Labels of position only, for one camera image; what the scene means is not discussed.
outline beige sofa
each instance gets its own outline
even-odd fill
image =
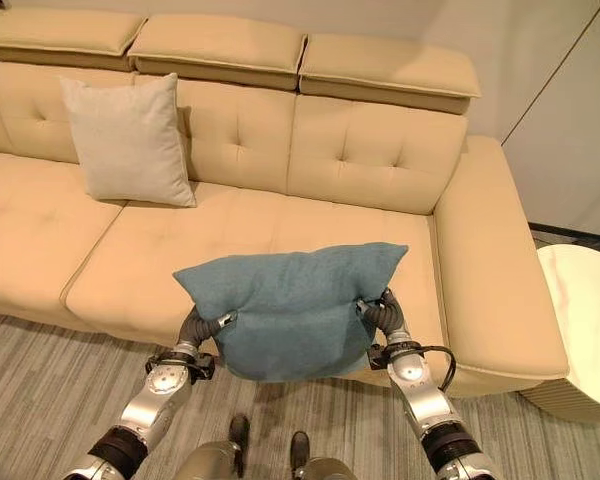
[[[108,87],[171,71],[198,207],[93,200],[57,75]],[[506,159],[495,140],[466,136],[478,95],[469,59],[435,47],[204,15],[145,23],[8,10],[0,313],[170,345],[192,307],[175,270],[230,254],[406,243],[391,287],[414,337],[454,350],[452,394],[562,377]],[[430,356],[437,378],[445,361]],[[384,372],[351,378],[387,384]]]

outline black cable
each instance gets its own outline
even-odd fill
[[[447,347],[443,347],[441,345],[427,345],[424,347],[411,347],[408,350],[403,350],[402,352],[399,352],[398,354],[395,355],[395,357],[402,357],[403,355],[411,355],[413,353],[425,354],[427,352],[444,352],[447,355],[449,355],[449,368],[447,369],[447,374],[445,375],[444,380],[442,381],[442,385],[440,385],[440,387],[438,387],[438,388],[440,388],[440,390],[445,392],[447,390],[447,388],[449,388],[449,385],[451,385],[451,382],[453,381],[453,377],[456,374],[456,357],[450,349],[448,349]]]

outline white side table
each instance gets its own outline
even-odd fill
[[[521,393],[560,418],[600,421],[600,252],[577,245],[538,250],[569,358],[567,378]]]

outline sofa headrest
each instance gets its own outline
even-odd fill
[[[215,15],[154,15],[129,51],[142,73],[294,90],[305,35]]]
[[[130,13],[12,8],[0,15],[0,60],[131,71],[125,51],[145,20]]]
[[[313,34],[300,91],[351,100],[464,113],[480,96],[464,54],[404,40]]]

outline wall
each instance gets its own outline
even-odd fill
[[[121,11],[201,12],[306,31],[420,39],[474,61],[483,98],[470,128],[504,139],[589,21],[600,0],[10,0]]]
[[[600,13],[504,149],[530,221],[600,234]]]

